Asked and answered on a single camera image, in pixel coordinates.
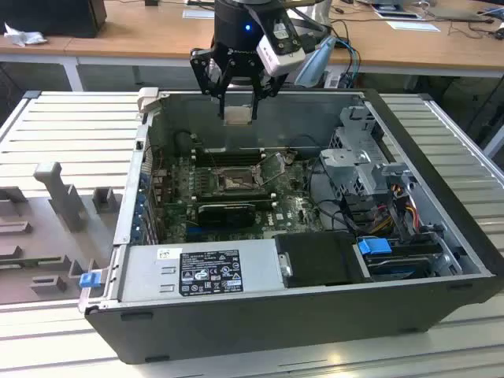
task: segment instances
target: blue tab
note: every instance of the blue tab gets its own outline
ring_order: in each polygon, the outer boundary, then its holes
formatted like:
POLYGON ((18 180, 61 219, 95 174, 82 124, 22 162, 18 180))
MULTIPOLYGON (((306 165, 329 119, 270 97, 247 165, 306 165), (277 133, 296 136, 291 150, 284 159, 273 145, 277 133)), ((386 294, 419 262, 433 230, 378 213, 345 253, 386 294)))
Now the blue tab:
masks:
POLYGON ((388 240, 369 238, 358 243, 361 254, 391 254, 392 249, 388 240))
POLYGON ((100 272, 84 273, 80 275, 80 287, 100 287, 100 279, 102 274, 100 272))

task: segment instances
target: black box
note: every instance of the black box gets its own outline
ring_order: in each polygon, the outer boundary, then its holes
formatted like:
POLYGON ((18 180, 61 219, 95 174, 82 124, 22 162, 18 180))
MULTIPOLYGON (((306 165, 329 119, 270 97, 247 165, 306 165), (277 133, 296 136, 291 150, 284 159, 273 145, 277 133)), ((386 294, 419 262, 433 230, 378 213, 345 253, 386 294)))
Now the black box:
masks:
POLYGON ((0 20, 23 32, 94 38, 105 23, 103 0, 1 0, 0 20))

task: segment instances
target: cable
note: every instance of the cable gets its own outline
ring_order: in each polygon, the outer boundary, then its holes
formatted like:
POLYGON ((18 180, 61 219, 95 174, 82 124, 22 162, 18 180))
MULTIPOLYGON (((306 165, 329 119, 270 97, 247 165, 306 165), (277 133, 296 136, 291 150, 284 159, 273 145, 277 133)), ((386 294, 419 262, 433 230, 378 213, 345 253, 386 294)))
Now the cable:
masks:
POLYGON ((493 12, 500 12, 501 10, 504 10, 504 6, 501 8, 495 8, 495 9, 489 10, 488 12, 485 12, 485 13, 478 13, 478 16, 484 16, 486 14, 493 13, 493 12))
POLYGON ((321 150, 324 150, 325 147, 323 147, 318 141, 315 140, 314 137, 312 137, 310 134, 297 134, 296 136, 294 136, 293 138, 289 139, 289 141, 287 142, 287 147, 290 147, 290 148, 297 148, 297 147, 294 147, 292 146, 292 143, 295 142, 296 140, 299 140, 301 138, 307 138, 309 140, 312 141, 312 143, 317 146, 318 148, 320 148, 321 150))
POLYGON ((481 33, 486 33, 487 36, 493 36, 495 32, 493 30, 485 30, 481 28, 474 28, 470 22, 467 23, 467 28, 472 31, 472 32, 481 32, 481 33))
POLYGON ((341 6, 340 4, 338 4, 337 6, 331 6, 331 11, 334 13, 334 14, 341 14, 339 12, 337 12, 335 9, 336 8, 341 8, 341 9, 352 9, 354 10, 355 12, 345 12, 344 14, 346 15, 351 15, 351 14, 357 14, 357 13, 368 13, 368 12, 374 12, 373 9, 366 9, 366 10, 362 10, 362 9, 359 9, 359 8, 355 8, 353 6, 341 6))
POLYGON ((346 67, 345 73, 343 75, 350 80, 350 87, 353 87, 355 79, 357 78, 358 75, 358 71, 361 67, 361 54, 355 48, 352 47, 347 24, 343 20, 336 20, 336 19, 331 20, 331 24, 334 24, 336 22, 341 22, 343 24, 343 27, 345 28, 346 40, 348 41, 348 43, 345 43, 339 38, 338 32, 334 28, 332 28, 332 30, 335 33, 336 37, 338 37, 338 42, 344 45, 350 54, 350 62, 348 63, 348 67, 346 67), (350 77, 349 74, 351 67, 353 67, 352 77, 350 77))
POLYGON ((450 22, 450 27, 448 28, 448 35, 452 35, 452 34, 455 34, 455 33, 462 33, 463 35, 465 35, 467 38, 470 38, 470 39, 482 39, 483 36, 481 34, 476 34, 476 35, 470 35, 468 32, 466 31, 463 31, 459 28, 456 28, 454 26, 454 22, 451 21, 450 22))
POLYGON ((476 118, 481 114, 481 112, 483 111, 483 109, 485 108, 485 106, 487 106, 487 104, 490 101, 490 99, 494 96, 495 92, 501 86, 502 81, 504 81, 504 75, 499 79, 499 81, 498 81, 497 85, 495 86, 495 88, 492 89, 492 91, 488 95, 487 99, 483 102, 483 104, 481 104, 480 108, 478 108, 478 110, 474 113, 474 116, 472 116, 471 120, 467 123, 467 126, 465 127, 465 133, 469 132, 469 130, 473 126, 474 121, 476 120, 476 118))

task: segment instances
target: power supply label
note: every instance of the power supply label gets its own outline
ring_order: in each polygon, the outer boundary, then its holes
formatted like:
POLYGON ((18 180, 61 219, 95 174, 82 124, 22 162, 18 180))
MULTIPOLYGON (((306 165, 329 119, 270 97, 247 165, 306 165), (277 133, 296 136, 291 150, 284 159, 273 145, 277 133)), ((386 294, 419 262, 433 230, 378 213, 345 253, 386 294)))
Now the power supply label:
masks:
POLYGON ((238 250, 180 254, 179 271, 179 293, 184 297, 243 291, 238 250))

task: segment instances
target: desk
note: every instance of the desk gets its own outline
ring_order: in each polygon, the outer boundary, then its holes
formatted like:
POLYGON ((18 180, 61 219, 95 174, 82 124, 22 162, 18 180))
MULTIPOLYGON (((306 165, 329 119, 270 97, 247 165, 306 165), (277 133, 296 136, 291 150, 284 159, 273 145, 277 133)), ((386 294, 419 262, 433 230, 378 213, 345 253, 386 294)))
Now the desk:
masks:
MULTIPOLYGON (((341 6, 347 6, 335 0, 341 6)), ((439 0, 440 6, 482 9, 481 2, 439 0)), ((189 67, 192 48, 207 48, 213 35, 213 20, 183 19, 183 4, 145 7, 143 2, 106 1, 106 24, 95 39, 49 37, 42 46, 21 48, 0 39, 0 61, 58 63, 63 65, 74 91, 83 85, 77 65, 133 65, 189 67)), ((373 12, 332 18, 365 20, 373 12)), ((348 21, 350 38, 361 54, 361 72, 430 76, 500 77, 504 73, 504 42, 469 39, 462 33, 447 35, 449 22, 433 22, 441 32, 398 31, 385 21, 348 21)), ((467 24, 457 24, 467 30, 467 24)), ((495 28, 495 25, 482 27, 495 28)), ((348 53, 337 50, 330 68, 343 70, 348 53)))

